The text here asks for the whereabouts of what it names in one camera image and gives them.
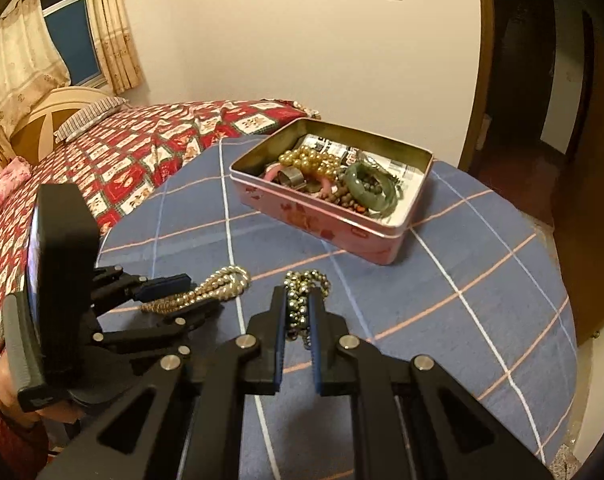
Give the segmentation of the person's left hand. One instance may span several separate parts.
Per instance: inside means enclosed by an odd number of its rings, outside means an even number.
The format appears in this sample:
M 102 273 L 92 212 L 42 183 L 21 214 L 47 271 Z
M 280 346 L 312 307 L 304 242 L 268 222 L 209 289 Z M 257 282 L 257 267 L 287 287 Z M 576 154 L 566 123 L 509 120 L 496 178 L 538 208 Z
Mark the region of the person's left hand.
M 60 401 L 38 411 L 23 411 L 5 350 L 0 352 L 0 412 L 24 428 L 31 428 L 44 419 L 74 424 L 85 416 L 76 404 L 69 401 Z

